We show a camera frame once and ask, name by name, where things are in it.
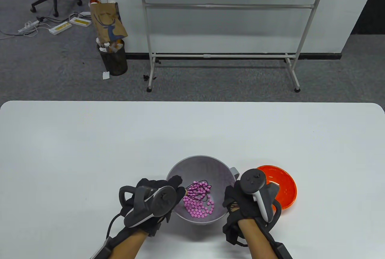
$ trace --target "white wall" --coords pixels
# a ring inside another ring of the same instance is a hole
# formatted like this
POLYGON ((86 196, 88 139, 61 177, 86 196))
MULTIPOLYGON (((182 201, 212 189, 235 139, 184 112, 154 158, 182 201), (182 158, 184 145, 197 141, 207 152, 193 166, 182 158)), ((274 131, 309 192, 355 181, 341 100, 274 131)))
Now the white wall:
MULTIPOLYGON (((119 4, 128 53, 147 52, 141 0, 119 4)), ((314 0, 147 0, 184 3, 311 4, 314 0)), ((304 53, 340 53, 367 0, 321 0, 304 53)), ((310 10, 151 9, 158 53, 294 53, 310 10)))

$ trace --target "paper scrap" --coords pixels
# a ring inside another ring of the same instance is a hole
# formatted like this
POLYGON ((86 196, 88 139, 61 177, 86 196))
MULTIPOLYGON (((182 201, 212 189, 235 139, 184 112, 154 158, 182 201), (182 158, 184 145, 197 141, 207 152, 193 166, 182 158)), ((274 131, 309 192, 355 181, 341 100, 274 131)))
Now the paper scrap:
POLYGON ((103 72, 103 80, 107 80, 110 78, 110 72, 103 72))

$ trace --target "forearm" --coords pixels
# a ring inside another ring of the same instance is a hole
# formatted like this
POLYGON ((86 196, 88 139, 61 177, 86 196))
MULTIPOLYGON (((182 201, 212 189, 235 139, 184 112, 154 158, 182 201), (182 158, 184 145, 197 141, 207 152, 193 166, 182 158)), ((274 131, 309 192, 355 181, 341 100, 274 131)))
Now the forearm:
POLYGON ((242 230, 247 245, 249 245, 253 259, 278 259, 254 219, 239 220, 238 226, 242 230))
POLYGON ((148 234, 138 230, 116 246, 109 259, 134 259, 148 234))

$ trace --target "dark doorway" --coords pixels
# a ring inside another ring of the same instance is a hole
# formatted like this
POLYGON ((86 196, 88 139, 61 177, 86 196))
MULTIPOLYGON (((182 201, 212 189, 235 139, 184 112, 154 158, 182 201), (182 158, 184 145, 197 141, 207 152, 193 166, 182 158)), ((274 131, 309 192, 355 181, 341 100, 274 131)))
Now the dark doorway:
POLYGON ((385 0, 368 0, 352 34, 385 34, 385 0))

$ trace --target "orange plate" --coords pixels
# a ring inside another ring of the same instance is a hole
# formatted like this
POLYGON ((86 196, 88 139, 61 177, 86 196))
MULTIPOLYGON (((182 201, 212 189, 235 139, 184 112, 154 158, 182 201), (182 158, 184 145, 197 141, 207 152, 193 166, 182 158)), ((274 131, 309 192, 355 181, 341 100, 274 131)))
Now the orange plate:
POLYGON ((272 182, 279 185, 279 192, 276 199, 282 205, 282 210, 293 205, 297 198, 297 186, 293 178, 286 171, 275 166, 265 165, 257 169, 265 173, 267 183, 272 182))

